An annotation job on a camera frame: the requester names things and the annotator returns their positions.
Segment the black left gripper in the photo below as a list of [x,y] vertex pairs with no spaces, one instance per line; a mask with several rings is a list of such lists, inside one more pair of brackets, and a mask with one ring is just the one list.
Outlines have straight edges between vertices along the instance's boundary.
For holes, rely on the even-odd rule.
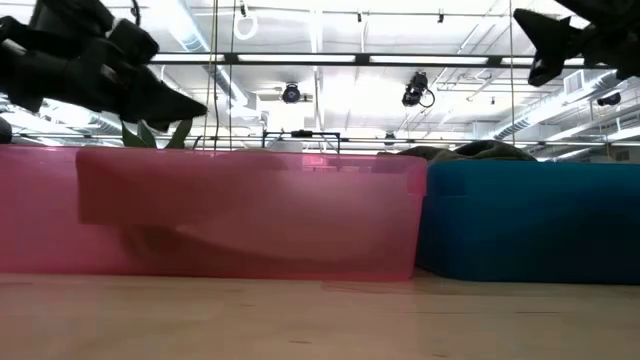
[[27,23],[0,17],[0,93],[33,112],[53,99],[159,132],[207,113],[149,69],[130,83],[130,21],[100,0],[36,0]]

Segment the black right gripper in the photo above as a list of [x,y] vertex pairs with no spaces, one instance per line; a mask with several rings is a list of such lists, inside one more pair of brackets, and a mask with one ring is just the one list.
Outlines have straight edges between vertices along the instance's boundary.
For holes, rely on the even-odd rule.
[[640,0],[555,0],[588,21],[583,29],[570,18],[552,18],[517,8],[513,17],[537,48],[528,84],[542,86],[559,76],[567,59],[581,55],[585,66],[605,64],[616,77],[640,78]]

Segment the translucent red plastic bin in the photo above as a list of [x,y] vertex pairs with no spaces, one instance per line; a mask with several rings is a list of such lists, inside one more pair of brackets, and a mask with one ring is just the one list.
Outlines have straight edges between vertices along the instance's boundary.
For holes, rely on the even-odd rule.
[[0,272],[406,280],[427,164],[0,146]]

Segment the green artificial plant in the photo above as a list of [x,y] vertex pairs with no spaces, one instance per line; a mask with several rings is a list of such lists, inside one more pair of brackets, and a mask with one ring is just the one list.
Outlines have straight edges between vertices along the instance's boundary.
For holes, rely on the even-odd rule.
[[[180,121],[165,149],[184,149],[186,139],[192,129],[193,121]],[[124,122],[121,122],[121,141],[125,147],[157,149],[156,138],[150,127],[144,122],[137,123],[137,133],[134,134]]]

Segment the white air vent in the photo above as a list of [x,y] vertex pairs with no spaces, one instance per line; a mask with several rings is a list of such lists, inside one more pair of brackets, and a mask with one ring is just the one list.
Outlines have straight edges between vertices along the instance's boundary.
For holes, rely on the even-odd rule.
[[577,70],[563,79],[566,96],[573,96],[581,93],[585,88],[584,71]]

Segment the black overhead crossbar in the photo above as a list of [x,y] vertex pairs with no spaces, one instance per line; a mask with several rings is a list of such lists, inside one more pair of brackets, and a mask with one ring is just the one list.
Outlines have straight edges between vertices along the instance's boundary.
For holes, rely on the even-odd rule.
[[157,65],[308,65],[308,66],[400,66],[448,68],[518,68],[534,64],[532,56],[477,54],[377,54],[377,53],[159,53]]

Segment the translucent blue plastic bin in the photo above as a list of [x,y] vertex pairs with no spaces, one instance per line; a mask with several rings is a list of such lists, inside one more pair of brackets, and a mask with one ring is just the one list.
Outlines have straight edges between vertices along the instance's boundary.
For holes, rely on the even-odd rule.
[[640,165],[427,170],[417,266],[458,280],[640,285]]

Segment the silver ventilation duct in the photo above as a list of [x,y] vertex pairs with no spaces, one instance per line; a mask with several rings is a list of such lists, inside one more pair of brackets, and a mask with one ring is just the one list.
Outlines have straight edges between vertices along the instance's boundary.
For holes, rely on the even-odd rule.
[[202,68],[208,73],[211,84],[239,105],[246,105],[248,98],[231,80],[230,74],[220,64],[209,60],[211,44],[197,24],[185,0],[151,0],[150,9],[161,19],[167,30],[187,53],[206,53]]

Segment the distant black frame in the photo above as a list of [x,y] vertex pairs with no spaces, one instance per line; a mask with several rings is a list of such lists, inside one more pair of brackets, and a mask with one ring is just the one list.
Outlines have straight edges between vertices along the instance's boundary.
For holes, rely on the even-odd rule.
[[270,148],[278,141],[285,139],[294,139],[296,141],[308,142],[324,142],[331,147],[337,154],[341,153],[342,136],[340,132],[324,132],[312,130],[294,130],[294,131],[263,131],[261,134],[261,147],[263,149]]

